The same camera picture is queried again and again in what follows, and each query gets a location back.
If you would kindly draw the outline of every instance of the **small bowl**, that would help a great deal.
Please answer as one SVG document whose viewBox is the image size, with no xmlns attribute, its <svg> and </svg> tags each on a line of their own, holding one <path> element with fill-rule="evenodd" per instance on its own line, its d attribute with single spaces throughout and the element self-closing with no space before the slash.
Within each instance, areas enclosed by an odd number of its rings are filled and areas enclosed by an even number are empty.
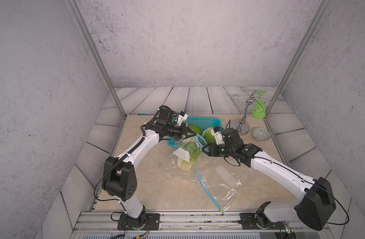
<svg viewBox="0 0 365 239">
<path fill-rule="evenodd" d="M 269 140 L 271 135 L 267 129 L 256 127 L 253 129 L 253 138 L 258 142 L 263 142 Z"/>
</svg>

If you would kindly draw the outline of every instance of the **white label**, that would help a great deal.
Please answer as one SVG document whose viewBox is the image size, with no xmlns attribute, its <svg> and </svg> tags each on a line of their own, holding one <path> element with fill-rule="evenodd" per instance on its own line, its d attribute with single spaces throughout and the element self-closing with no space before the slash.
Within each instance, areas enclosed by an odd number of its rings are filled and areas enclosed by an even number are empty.
<svg viewBox="0 0 365 239">
<path fill-rule="evenodd" d="M 174 151 L 173 154 L 176 155 L 179 158 L 182 158 L 183 160 L 187 161 L 188 163 L 190 163 L 189 152 L 186 151 L 185 149 L 180 147 L 176 151 Z"/>
<path fill-rule="evenodd" d="M 236 184 L 236 179 L 222 165 L 216 168 L 216 171 L 230 187 Z"/>
</svg>

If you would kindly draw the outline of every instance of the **clear plastic bag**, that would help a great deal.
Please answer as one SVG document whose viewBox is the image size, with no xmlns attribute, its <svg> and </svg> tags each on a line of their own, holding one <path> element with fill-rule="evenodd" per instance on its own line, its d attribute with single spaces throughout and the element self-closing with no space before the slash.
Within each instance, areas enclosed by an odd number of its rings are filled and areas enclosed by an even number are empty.
<svg viewBox="0 0 365 239">
<path fill-rule="evenodd" d="M 226 160 L 237 165 L 233 158 Z M 253 178 L 246 165 L 234 167 L 219 157 L 211 158 L 206 167 L 196 169 L 195 173 L 197 180 L 222 213 L 229 209 L 242 186 Z"/>
<path fill-rule="evenodd" d="M 174 152 L 162 163 L 160 169 L 172 178 L 199 183 L 195 170 L 208 165 L 210 157 L 202 152 L 206 143 L 198 137 L 175 141 Z"/>
</svg>

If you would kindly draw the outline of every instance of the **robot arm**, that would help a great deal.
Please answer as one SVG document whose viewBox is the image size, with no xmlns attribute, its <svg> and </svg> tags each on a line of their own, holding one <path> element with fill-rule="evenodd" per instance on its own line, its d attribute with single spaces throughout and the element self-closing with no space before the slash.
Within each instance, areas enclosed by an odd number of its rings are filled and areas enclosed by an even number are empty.
<svg viewBox="0 0 365 239">
<path fill-rule="evenodd" d="M 125 152 L 109 157 L 104 164 L 102 189 L 118 199 L 125 214 L 127 225 L 138 229 L 144 225 L 145 208 L 136 196 L 137 179 L 135 170 L 148 151 L 164 137 L 181 140 L 196 136 L 186 123 L 188 115 L 160 106 L 155 116 L 140 128 L 140 136 Z"/>
<path fill-rule="evenodd" d="M 128 226 L 140 228 L 145 221 L 145 207 L 138 201 L 135 193 L 135 169 L 148 151 L 164 137 L 180 140 L 195 136 L 196 133 L 183 122 L 187 117 L 184 112 L 178 114 L 161 106 L 152 120 L 141 126 L 143 135 L 137 141 L 116 158 L 109 157 L 106 160 L 102 188 L 119 200 Z M 261 228 L 267 228 L 272 222 L 278 221 L 302 221 L 312 229 L 323 228 L 336 208 L 334 199 L 324 191 L 332 194 L 330 183 L 326 179 L 320 177 L 315 180 L 303 175 L 273 159 L 258 146 L 244 144 L 233 128 L 221 131 L 220 127 L 216 127 L 213 132 L 217 143 L 209 143 L 203 147 L 204 153 L 213 157 L 231 156 L 239 163 L 268 175 L 298 198 L 297 203 L 263 203 L 256 213 Z M 315 185 L 310 187 L 307 182 L 314 182 Z"/>
<path fill-rule="evenodd" d="M 219 134 L 220 128 L 213 129 Z M 238 132 L 233 128 L 221 131 L 221 137 L 215 137 L 216 143 L 203 147 L 203 152 L 214 157 L 233 157 L 238 163 L 252 167 L 287 188 L 298 198 L 295 203 L 272 204 L 265 202 L 257 210 L 258 225 L 267 228 L 272 222 L 301 221 L 314 230 L 322 230 L 336 208 L 330 183 L 320 177 L 303 175 L 275 160 L 266 152 L 251 143 L 244 144 Z"/>
</svg>

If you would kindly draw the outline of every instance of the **concrete wall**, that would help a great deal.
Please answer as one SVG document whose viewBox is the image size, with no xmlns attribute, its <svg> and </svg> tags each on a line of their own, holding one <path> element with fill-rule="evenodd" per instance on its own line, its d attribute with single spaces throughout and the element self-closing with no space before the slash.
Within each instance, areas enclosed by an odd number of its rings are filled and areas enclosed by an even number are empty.
<svg viewBox="0 0 365 239">
<path fill-rule="evenodd" d="M 365 0 L 334 0 L 283 96 L 365 215 Z"/>
<path fill-rule="evenodd" d="M 78 0 L 115 87 L 275 86 L 320 0 Z"/>
<path fill-rule="evenodd" d="M 36 235 L 107 95 L 64 0 L 0 0 L 0 238 Z"/>
</svg>

